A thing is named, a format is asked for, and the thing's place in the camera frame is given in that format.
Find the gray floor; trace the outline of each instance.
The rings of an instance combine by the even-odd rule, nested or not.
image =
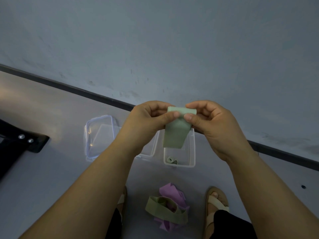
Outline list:
[[[26,152],[0,182],[0,238],[21,235],[90,165],[84,156],[83,128],[87,120],[104,114],[113,115],[122,125],[128,112],[0,73],[0,119],[51,137],[40,153]],[[319,172],[260,156],[319,216]],[[204,194],[211,185],[226,193],[231,213],[249,220],[229,168],[201,134],[196,134],[196,158],[194,168],[172,168],[164,165],[163,149],[158,146],[153,159],[134,160],[127,181],[124,238],[201,238]],[[184,191],[191,206],[189,224],[170,234],[144,211],[148,196],[158,195],[158,188],[169,182]]]

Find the container lid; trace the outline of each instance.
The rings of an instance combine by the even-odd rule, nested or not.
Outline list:
[[[112,116],[105,115],[89,120],[84,128],[87,159],[97,158],[114,141],[118,131],[119,128]]]
[[[164,148],[164,163],[169,166],[193,168],[195,166],[195,132],[192,128],[181,149]]]
[[[152,158],[154,156],[159,134],[160,131],[158,131],[152,138],[152,140],[144,146],[142,152],[139,155],[137,155],[137,157]]]

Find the person's left hand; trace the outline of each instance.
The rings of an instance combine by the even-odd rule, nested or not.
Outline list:
[[[179,112],[167,112],[173,106],[162,101],[147,101],[133,108],[114,142],[137,156],[158,130],[177,119]]]

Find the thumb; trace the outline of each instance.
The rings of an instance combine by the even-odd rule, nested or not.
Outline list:
[[[179,112],[166,112],[163,115],[156,117],[159,126],[165,126],[166,124],[176,120],[181,114]]]
[[[191,113],[186,113],[184,115],[184,119],[194,125],[195,127],[201,129],[202,131],[205,131],[206,128],[206,121],[201,119],[199,116],[191,114]]]

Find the rolled green band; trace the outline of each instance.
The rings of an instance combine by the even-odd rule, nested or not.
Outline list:
[[[172,212],[167,208],[167,203],[175,209],[175,212]],[[150,196],[145,210],[151,215],[164,221],[170,221],[175,224],[186,224],[188,222],[187,211],[179,209],[178,205],[172,199],[167,197]]]
[[[175,121],[166,124],[165,134],[163,141],[163,148],[182,148],[184,141],[190,131],[191,124],[184,119],[186,113],[192,113],[196,115],[196,109],[190,109],[185,107],[169,106],[167,112],[178,111],[181,116]]]

